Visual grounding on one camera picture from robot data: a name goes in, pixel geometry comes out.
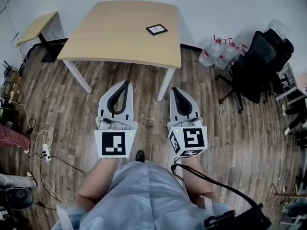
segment red object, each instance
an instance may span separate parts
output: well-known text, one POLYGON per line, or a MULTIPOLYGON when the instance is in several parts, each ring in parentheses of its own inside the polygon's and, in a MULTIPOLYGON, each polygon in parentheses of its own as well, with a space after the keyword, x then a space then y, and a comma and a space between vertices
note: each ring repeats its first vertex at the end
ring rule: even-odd
POLYGON ((0 125, 0 146, 19 146, 24 150, 29 150, 30 139, 15 130, 0 125))

